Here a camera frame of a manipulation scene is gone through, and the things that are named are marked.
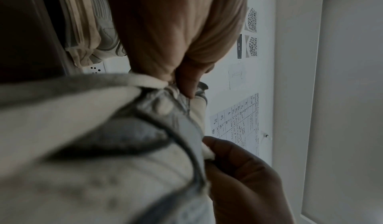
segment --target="human hand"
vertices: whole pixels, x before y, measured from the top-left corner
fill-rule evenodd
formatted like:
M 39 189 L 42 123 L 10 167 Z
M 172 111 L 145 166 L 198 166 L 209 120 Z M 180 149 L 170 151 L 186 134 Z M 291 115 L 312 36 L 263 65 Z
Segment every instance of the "human hand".
M 108 0 L 133 72 L 175 80 L 190 97 L 233 46 L 247 0 Z
M 292 224 L 282 181 L 264 161 L 232 142 L 204 137 L 215 153 L 205 162 L 217 224 Z

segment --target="garment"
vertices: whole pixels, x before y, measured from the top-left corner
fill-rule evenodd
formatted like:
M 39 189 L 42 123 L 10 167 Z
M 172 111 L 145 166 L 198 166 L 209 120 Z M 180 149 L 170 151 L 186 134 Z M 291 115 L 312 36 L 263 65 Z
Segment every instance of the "garment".
M 205 89 L 194 104 L 137 74 L 0 86 L 0 222 L 214 223 Z

